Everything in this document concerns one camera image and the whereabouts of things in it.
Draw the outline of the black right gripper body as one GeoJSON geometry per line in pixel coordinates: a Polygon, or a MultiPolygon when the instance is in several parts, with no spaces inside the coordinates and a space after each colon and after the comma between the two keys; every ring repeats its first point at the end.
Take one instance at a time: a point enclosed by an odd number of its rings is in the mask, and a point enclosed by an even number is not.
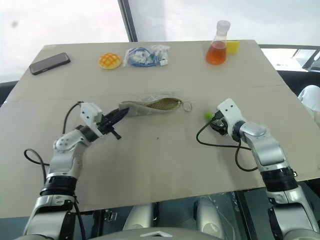
{"type": "Polygon", "coordinates": [[[228,134],[228,124],[224,118],[213,117],[209,122],[209,126],[221,136],[228,134]]]}

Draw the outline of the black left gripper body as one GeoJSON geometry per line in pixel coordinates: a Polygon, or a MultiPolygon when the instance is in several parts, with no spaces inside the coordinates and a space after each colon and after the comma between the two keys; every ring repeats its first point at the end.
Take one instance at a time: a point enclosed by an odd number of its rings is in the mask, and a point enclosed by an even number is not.
{"type": "Polygon", "coordinates": [[[122,137],[116,132],[114,125],[117,124],[118,121],[107,120],[104,122],[97,123],[97,129],[103,134],[107,135],[109,133],[113,134],[117,140],[120,140],[122,137]]]}

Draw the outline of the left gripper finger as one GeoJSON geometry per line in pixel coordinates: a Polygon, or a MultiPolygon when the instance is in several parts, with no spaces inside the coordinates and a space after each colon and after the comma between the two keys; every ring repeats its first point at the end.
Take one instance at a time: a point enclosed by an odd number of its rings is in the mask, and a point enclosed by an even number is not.
{"type": "Polygon", "coordinates": [[[101,122],[102,123],[117,123],[119,121],[118,120],[119,112],[120,112],[120,110],[118,108],[112,110],[108,114],[102,116],[101,122]]]}
{"type": "Polygon", "coordinates": [[[130,108],[126,107],[123,109],[114,109],[106,115],[106,124],[107,126],[113,126],[122,120],[129,112],[130,108]]]}

